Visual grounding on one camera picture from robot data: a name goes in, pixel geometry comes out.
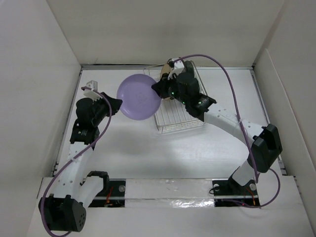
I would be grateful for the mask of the purple plate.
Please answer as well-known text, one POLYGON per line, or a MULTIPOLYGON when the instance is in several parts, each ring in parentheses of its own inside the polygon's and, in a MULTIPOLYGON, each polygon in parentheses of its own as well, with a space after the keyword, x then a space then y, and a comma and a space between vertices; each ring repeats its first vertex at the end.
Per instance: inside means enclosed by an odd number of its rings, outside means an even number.
POLYGON ((120 111, 132 120, 152 117, 161 105, 161 98, 152 89, 155 83, 152 77, 145 74, 128 76, 117 90, 117 98, 122 100, 120 111))

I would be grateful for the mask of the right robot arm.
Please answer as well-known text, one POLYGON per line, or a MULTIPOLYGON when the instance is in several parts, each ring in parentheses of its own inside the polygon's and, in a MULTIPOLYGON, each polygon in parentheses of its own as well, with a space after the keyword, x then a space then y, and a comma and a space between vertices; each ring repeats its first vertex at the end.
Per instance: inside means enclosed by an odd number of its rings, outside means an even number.
POLYGON ((276 126, 258 125, 228 112, 215 99, 200 92, 198 80, 190 73, 163 78, 152 89, 162 99, 179 101, 192 117, 222 129, 250 148, 247 160, 229 177, 228 188, 233 194, 244 191, 256 174, 266 173, 282 152, 276 126))

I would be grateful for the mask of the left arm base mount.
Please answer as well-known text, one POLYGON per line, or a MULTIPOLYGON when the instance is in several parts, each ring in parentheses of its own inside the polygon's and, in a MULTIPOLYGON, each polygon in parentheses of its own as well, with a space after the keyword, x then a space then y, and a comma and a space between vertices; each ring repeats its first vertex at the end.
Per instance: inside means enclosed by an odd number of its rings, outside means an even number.
POLYGON ((125 179, 110 179, 106 190, 99 192, 89 207, 125 207, 125 191, 125 179))

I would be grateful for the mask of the tan plate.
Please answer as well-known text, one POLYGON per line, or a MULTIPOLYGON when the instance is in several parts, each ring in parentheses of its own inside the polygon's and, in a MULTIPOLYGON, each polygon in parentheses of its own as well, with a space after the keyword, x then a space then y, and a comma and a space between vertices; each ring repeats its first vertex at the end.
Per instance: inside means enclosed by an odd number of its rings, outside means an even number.
POLYGON ((171 97, 167 96, 167 89, 166 89, 166 87, 168 86, 168 76, 170 72, 171 72, 171 67, 168 64, 164 64, 160 72, 160 81, 159 81, 160 90, 161 90, 160 95, 164 101, 171 100, 171 97))

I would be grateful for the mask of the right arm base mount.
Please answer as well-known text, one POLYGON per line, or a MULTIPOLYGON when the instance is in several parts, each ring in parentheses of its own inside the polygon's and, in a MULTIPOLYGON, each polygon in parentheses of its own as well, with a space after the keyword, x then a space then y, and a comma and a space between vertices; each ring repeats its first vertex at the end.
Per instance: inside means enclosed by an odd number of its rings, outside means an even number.
POLYGON ((254 180, 245 186, 231 187, 227 179, 212 180, 209 193, 214 197, 215 207, 260 206, 257 187, 254 180))

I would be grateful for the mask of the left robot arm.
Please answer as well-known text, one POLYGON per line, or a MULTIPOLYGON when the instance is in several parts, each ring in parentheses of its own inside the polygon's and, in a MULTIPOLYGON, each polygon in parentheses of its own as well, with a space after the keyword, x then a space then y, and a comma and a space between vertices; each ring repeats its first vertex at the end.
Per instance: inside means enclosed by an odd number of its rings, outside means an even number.
POLYGON ((48 184, 39 201, 41 220, 46 232, 66 237, 80 232, 86 222, 86 210, 98 195, 110 191, 109 176, 104 171, 85 174, 85 166, 98 140, 105 134, 98 126, 111 119, 122 100, 95 89, 85 89, 85 97, 76 102, 76 120, 72 128, 68 156, 48 184))

